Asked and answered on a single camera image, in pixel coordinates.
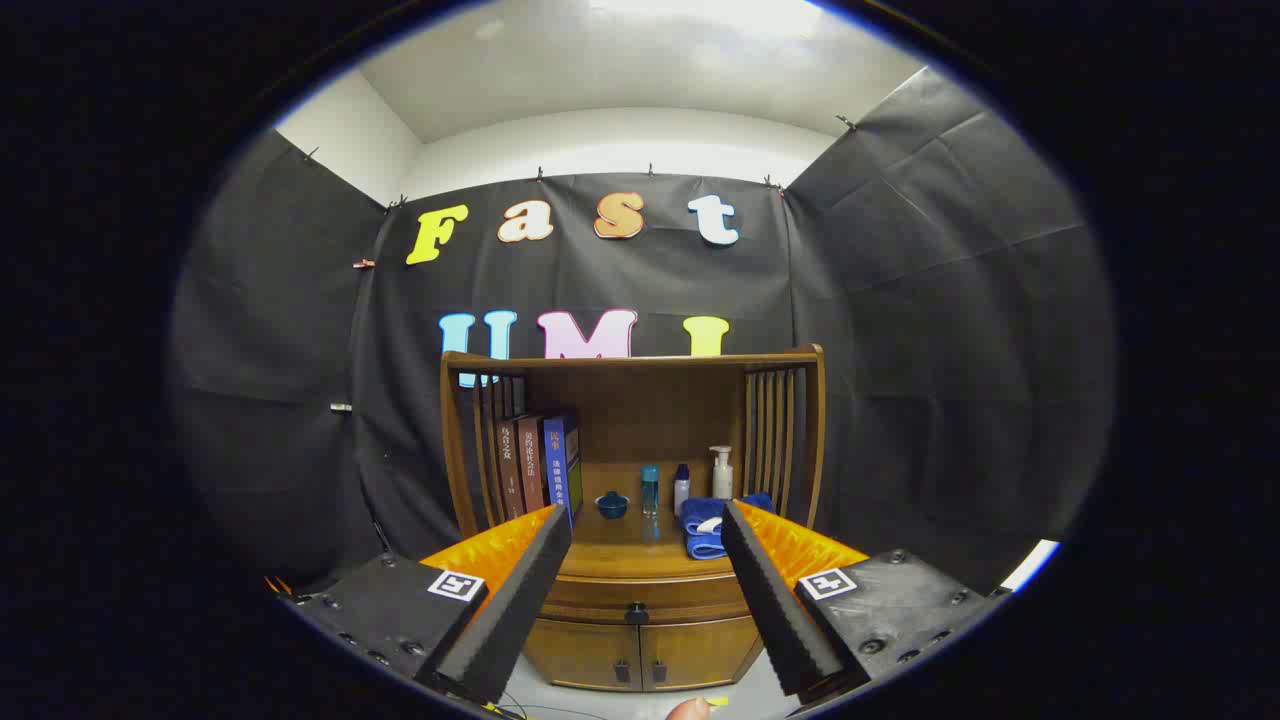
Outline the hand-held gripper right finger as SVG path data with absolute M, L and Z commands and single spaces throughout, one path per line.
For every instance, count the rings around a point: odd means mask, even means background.
M 867 555 L 740 500 L 721 539 L 782 692 L 817 706 L 933 659 L 1007 600 L 906 550 Z

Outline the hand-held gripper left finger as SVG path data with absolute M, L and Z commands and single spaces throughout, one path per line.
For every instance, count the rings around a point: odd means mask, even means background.
M 364 664 L 477 705 L 504 692 L 571 544 L 553 503 L 425 559 L 381 553 L 317 591 L 268 584 Z

